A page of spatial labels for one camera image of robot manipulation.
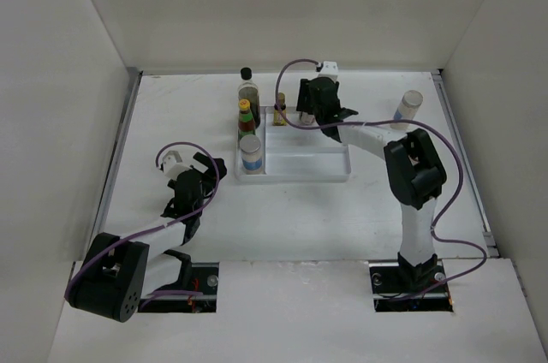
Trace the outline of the tall dark sauce bottle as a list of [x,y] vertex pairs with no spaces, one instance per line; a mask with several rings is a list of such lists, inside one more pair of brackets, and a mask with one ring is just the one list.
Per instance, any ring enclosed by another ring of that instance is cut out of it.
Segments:
[[250,110],[253,114],[255,126],[258,128],[261,123],[259,88],[253,82],[253,72],[250,68],[244,67],[240,70],[241,84],[238,87],[238,98],[246,99],[250,102]]

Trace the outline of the silver lid blue label jar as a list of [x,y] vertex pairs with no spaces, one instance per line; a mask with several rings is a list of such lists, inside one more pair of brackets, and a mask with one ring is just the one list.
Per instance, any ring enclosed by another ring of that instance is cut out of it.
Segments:
[[239,146],[243,169],[248,174],[260,173],[263,169],[263,152],[259,137],[255,134],[245,135]]

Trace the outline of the red label brown spice jar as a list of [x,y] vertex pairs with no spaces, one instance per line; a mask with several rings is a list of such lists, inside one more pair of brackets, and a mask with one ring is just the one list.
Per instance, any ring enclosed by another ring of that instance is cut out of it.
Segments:
[[300,123],[304,126],[311,126],[315,123],[315,116],[313,113],[309,113],[306,111],[300,111],[299,112],[299,120]]

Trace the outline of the silver lid white spice jar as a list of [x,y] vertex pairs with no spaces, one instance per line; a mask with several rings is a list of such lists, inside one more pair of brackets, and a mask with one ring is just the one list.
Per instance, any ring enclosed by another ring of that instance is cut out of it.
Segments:
[[390,127],[400,131],[406,130],[409,126],[408,121],[413,121],[422,103],[423,95],[419,91],[406,91],[402,95],[400,104],[396,108],[393,116],[394,122]]

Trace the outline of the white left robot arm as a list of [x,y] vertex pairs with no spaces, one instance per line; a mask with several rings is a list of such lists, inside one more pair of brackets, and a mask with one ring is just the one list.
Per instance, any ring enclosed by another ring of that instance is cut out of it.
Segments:
[[164,156],[160,169],[169,179],[173,196],[157,222],[126,237],[96,235],[66,288],[64,297],[70,306],[125,322],[167,297],[181,296],[194,307],[202,296],[214,293],[190,256],[179,249],[194,238],[203,207],[227,169],[221,158],[201,152],[193,159],[205,169],[183,164],[175,151]]

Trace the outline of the yellow cap chili sauce bottle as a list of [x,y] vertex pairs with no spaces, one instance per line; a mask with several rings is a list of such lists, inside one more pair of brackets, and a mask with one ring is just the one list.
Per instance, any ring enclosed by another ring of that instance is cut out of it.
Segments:
[[239,101],[238,138],[255,134],[256,124],[251,111],[251,104],[247,99]]

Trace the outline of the small brown yellow label bottle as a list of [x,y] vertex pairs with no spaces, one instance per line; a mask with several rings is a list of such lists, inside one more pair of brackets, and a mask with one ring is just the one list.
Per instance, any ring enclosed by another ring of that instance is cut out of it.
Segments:
[[285,110],[286,110],[286,102],[285,102],[285,94],[283,92],[279,92],[277,94],[277,100],[274,106],[274,112],[273,112],[273,125],[274,126],[285,126],[286,120],[285,120]]

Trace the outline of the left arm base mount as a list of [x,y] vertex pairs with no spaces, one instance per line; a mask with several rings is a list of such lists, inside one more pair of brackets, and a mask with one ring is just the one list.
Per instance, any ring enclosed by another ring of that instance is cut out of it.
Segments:
[[214,313],[217,310],[220,265],[192,261],[169,250],[146,268],[141,313]]

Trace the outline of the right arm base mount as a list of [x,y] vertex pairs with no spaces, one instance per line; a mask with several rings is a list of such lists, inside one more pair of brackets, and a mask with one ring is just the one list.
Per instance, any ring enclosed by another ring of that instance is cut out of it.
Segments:
[[425,280],[415,285],[403,280],[397,262],[371,263],[369,272],[376,312],[453,312],[447,284],[422,294],[446,278],[441,261],[426,273]]

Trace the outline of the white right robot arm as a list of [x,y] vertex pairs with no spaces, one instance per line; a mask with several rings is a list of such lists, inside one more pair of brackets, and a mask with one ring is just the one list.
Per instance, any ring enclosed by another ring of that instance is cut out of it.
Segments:
[[421,291],[438,262],[431,227],[438,196],[447,181],[444,166],[423,129],[399,133],[363,124],[345,125],[343,120],[357,112],[341,106],[338,87],[325,76],[302,79],[296,109],[314,116],[325,136],[385,162],[390,191],[402,209],[397,281],[404,293]]

